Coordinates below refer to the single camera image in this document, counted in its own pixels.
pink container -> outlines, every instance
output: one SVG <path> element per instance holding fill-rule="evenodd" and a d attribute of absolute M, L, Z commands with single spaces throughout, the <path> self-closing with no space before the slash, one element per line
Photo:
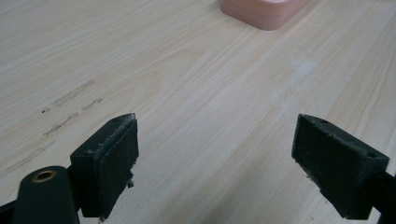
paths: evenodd
<path fill-rule="evenodd" d="M 276 30 L 299 12 L 309 0 L 222 0 L 224 14 L 261 30 Z"/>

wood grain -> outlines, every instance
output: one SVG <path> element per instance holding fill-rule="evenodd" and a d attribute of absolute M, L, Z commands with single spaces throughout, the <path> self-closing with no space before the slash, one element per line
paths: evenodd
<path fill-rule="evenodd" d="M 376 223 L 341 219 L 290 151 L 305 113 L 394 174 L 395 50 L 392 0 L 312 0 L 273 32 L 218 0 L 1 1 L 0 203 L 135 112 L 135 187 L 106 223 Z"/>

